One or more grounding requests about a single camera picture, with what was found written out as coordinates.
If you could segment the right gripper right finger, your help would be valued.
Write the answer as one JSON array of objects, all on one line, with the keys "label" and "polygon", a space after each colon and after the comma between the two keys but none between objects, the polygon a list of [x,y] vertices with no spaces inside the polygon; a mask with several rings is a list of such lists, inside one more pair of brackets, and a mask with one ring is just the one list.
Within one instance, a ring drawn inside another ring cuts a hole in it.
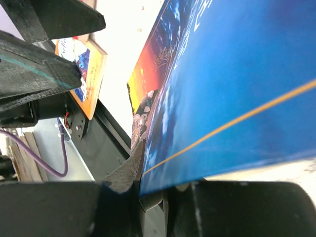
[{"label": "right gripper right finger", "polygon": [[316,207],[298,184],[280,181],[194,181],[146,189],[159,195],[168,237],[313,237]]}]

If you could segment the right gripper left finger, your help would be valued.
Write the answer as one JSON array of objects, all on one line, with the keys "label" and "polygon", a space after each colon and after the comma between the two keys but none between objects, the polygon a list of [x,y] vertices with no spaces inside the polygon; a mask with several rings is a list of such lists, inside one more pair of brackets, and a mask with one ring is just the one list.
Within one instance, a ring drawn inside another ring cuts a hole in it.
[{"label": "right gripper left finger", "polygon": [[102,181],[13,183],[0,187],[3,237],[141,237],[139,185],[145,142]]}]

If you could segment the Jane Eyre blue book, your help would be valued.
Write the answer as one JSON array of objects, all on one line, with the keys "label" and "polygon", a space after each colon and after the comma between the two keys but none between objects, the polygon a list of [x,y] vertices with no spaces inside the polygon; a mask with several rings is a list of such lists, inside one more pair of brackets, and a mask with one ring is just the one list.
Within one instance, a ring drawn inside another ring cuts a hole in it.
[{"label": "Jane Eyre blue book", "polygon": [[316,155],[316,3],[166,0],[127,84],[140,196]]}]

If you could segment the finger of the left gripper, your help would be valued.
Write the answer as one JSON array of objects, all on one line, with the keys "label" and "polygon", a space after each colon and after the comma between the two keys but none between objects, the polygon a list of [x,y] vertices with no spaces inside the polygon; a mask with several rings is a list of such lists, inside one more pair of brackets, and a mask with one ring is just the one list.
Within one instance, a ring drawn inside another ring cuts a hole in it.
[{"label": "finger of the left gripper", "polygon": [[19,106],[81,86],[74,62],[2,31],[0,104]]},{"label": "finger of the left gripper", "polygon": [[71,38],[106,27],[104,16],[81,0],[2,0],[0,6],[26,42]]}]

